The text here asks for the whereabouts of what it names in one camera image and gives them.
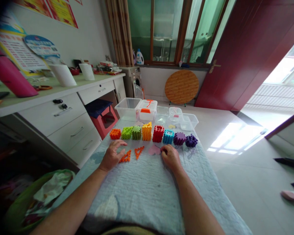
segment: stool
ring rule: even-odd
[[[113,102],[110,101],[96,99],[85,105],[86,111],[99,132],[101,139],[106,137],[118,121],[118,118],[111,106],[112,104]],[[105,123],[107,123],[106,118],[114,119],[114,122],[108,127],[105,127]]]

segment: window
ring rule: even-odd
[[[128,0],[132,46],[145,64],[208,67],[235,0]]]
[[[264,84],[294,86],[294,45],[266,78]]]

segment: red door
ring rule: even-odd
[[[195,106],[241,110],[294,44],[294,0],[237,0]]]

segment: white bottle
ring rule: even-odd
[[[140,49],[137,49],[137,53],[136,53],[136,64],[137,65],[143,65],[144,64],[144,57],[143,57]]]

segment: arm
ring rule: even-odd
[[[165,164],[172,170],[180,192],[186,234],[224,234],[220,224],[184,171],[179,153],[171,145],[161,148]]]
[[[117,154],[117,148],[121,145],[126,146],[127,143],[122,140],[113,141],[107,149],[100,166],[31,234],[75,234],[108,172],[124,156],[124,149]]]

